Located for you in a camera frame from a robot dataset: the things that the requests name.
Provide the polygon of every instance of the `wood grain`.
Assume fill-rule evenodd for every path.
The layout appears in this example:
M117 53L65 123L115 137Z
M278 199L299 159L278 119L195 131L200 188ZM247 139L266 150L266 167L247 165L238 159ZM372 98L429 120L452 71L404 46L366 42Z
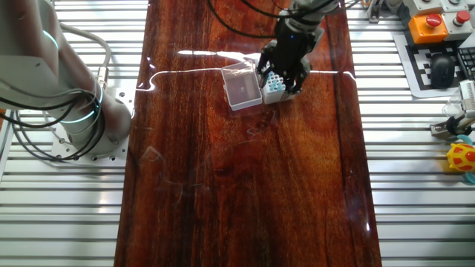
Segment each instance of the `wood grain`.
M233 113L215 68L269 40L203 0L150 1L115 266L381 266L345 14L322 27L300 96Z

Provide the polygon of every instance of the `clear plastic box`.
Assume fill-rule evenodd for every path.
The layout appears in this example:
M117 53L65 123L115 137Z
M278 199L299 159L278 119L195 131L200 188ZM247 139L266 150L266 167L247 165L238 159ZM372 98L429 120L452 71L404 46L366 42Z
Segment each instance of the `clear plastic box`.
M233 111L262 103L254 62L245 61L222 67L221 73L229 106Z

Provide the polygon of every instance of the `robotic arm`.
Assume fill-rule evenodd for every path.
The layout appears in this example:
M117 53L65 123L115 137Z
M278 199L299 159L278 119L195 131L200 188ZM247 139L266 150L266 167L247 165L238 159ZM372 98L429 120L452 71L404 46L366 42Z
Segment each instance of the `robotic arm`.
M80 31L60 25L47 0L0 1L0 108L47 111L65 129L64 142L70 142L77 152L84 151L62 160L106 154L127 137L130 113L107 94L107 67L101 67L95 79L66 41L62 28ZM33 126L46 128L49 124Z
M305 55L320 42L324 34L320 23L326 14L338 8L338 3L338 0L292 0L290 7L279 13L274 30L277 39L261 51L257 72L264 82L271 71L283 78L286 89L281 100L301 93L312 69Z

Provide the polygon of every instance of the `mounting plate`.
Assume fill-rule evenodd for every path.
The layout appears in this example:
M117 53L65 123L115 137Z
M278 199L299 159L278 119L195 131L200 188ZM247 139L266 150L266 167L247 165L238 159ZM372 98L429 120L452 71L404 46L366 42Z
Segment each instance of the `mounting plate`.
M65 140L68 140L65 129L61 125L57 125L56 133ZM89 165L95 167L125 167L125 160L127 159L128 137L124 142L114 151L104 155L85 155L74 162L80 165ZM60 142L57 138L53 141L52 155L67 156L75 153L77 149L73 145ZM52 162L53 164L63 165L60 162Z

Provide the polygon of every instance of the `metal rail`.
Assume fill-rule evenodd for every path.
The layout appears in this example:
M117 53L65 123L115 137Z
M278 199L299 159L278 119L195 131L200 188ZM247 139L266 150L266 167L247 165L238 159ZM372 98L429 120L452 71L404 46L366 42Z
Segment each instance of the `metal rail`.
M134 95L147 1L56 1L59 19L111 44L112 93ZM397 16L369 24L347 11L383 266L475 266L475 187L448 170L449 145L430 136L448 98L414 99L394 34ZM92 71L103 49L66 33ZM41 114L25 111L26 122ZM31 131L51 149L53 135ZM58 169L13 137L0 182L0 266L112 266L124 168Z

